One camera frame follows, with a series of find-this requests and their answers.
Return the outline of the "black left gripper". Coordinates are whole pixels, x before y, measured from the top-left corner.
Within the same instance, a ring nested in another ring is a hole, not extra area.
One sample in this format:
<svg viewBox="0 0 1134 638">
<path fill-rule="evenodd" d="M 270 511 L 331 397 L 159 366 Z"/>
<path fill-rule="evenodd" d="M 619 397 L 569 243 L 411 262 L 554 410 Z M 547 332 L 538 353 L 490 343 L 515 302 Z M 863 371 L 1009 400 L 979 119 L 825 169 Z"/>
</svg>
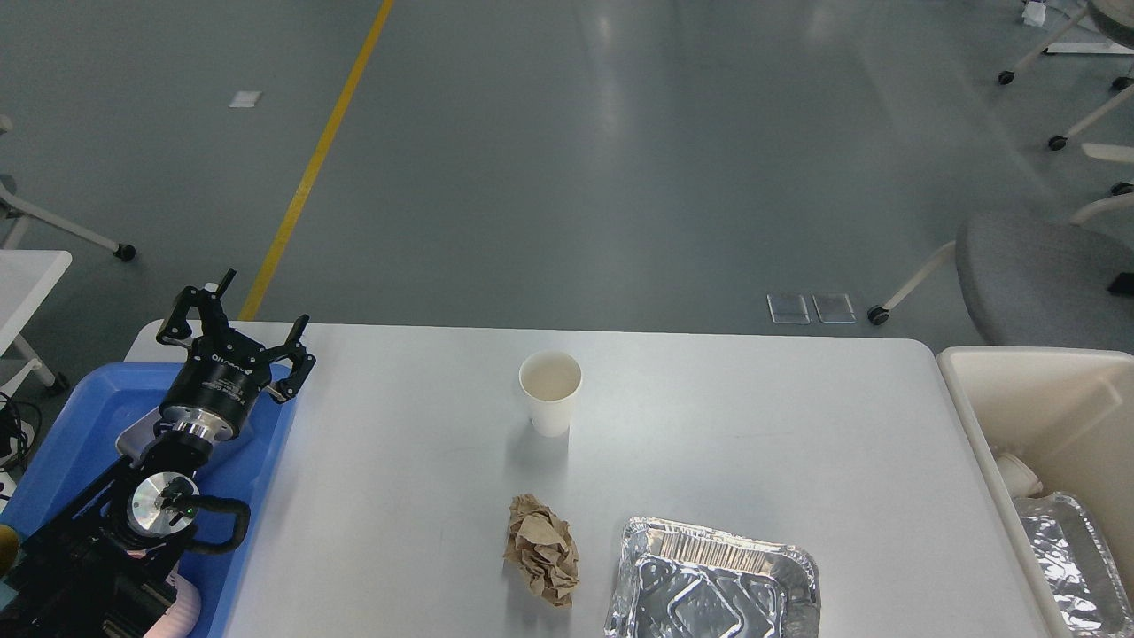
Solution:
<svg viewBox="0 0 1134 638">
<path fill-rule="evenodd" d="M 276 405 L 296 399 L 316 361 L 301 343 L 307 314 L 295 320 L 282 344 L 270 348 L 227 332 L 231 327 L 221 300 L 235 275 L 237 271 L 228 270 L 214 290 L 183 287 L 155 335 L 160 344 L 188 350 L 181 372 L 159 405 L 159 422 L 209 441 L 237 439 L 264 388 Z M 196 337 L 188 323 L 191 311 L 196 311 L 201 323 Z M 270 366 L 276 361 L 288 361 L 289 373 L 271 381 Z"/>
</svg>

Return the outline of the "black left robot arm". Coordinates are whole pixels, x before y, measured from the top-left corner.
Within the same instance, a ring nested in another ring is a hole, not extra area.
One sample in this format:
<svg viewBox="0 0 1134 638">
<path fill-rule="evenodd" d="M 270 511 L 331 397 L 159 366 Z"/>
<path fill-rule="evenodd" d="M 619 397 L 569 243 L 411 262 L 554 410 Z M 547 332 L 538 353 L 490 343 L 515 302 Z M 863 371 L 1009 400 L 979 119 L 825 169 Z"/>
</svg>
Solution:
<svg viewBox="0 0 1134 638">
<path fill-rule="evenodd" d="M 174 607 L 169 577 L 183 555 L 240 548 L 252 507 L 203 493 L 198 473 L 217 446 L 239 437 L 260 395 L 296 399 L 315 356 L 301 343 L 305 314 L 272 347 L 235 330 L 222 305 L 234 277 L 227 271 L 215 290 L 188 286 L 175 298 L 155 338 L 187 356 L 151 437 L 23 542 L 5 575 L 12 589 L 5 637 L 142 637 Z"/>
</svg>

